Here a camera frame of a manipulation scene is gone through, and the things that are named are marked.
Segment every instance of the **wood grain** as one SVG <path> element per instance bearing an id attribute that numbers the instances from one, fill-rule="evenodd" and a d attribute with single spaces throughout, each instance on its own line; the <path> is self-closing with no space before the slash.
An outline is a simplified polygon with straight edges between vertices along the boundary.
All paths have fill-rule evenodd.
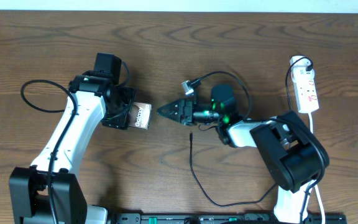
<path id="1" fill-rule="evenodd" d="M 61 116 L 29 108 L 21 85 L 32 79 L 66 85 L 92 69 L 98 52 L 125 60 L 137 101 L 155 109 L 183 96 L 183 80 L 233 72 L 254 98 L 253 118 L 287 109 L 288 60 L 309 56 L 320 102 L 315 133 L 331 158 L 320 183 L 324 207 L 358 223 L 358 15 L 47 11 L 0 11 L 0 223 L 12 223 L 10 173 L 32 162 Z M 201 94 L 207 97 L 219 82 L 232 83 L 244 98 L 219 76 L 203 82 Z M 27 95 L 45 108 L 63 108 L 66 101 L 46 85 Z M 155 110 L 152 116 L 148 131 L 96 128 L 79 174 L 88 203 L 145 213 L 273 209 L 276 192 L 258 205 L 217 208 L 190 174 L 192 130 L 195 172 L 211 197 L 219 203 L 258 199 L 273 180 L 256 149 L 223 146 L 214 131 L 180 126 Z M 318 212 L 314 197 L 309 208 Z"/>

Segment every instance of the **green light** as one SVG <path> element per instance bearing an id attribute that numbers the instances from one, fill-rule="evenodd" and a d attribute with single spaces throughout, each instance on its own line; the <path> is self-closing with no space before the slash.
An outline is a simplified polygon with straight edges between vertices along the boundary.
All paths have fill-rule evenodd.
<path id="1" fill-rule="evenodd" d="M 230 122 L 230 117 L 229 117 L 228 115 L 224 115 L 223 122 L 224 122 L 225 124 L 227 124 L 228 122 Z"/>

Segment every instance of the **power strip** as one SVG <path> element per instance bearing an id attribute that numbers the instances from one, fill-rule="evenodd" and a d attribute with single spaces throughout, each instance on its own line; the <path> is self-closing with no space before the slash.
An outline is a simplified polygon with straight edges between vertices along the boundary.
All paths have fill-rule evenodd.
<path id="1" fill-rule="evenodd" d="M 290 65 L 303 56 L 297 55 L 291 58 Z M 296 97 L 296 105 L 299 113 L 311 113 L 318 106 L 316 85 L 314 84 L 314 69 L 306 71 L 311 62 L 304 58 L 294 64 L 291 68 L 291 79 L 293 81 Z"/>

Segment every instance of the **white backdrop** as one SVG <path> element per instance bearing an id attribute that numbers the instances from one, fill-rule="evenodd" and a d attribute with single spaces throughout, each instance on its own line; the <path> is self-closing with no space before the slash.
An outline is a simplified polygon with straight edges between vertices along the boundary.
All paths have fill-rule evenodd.
<path id="1" fill-rule="evenodd" d="M 358 13 L 358 0 L 0 0 L 0 9 Z"/>

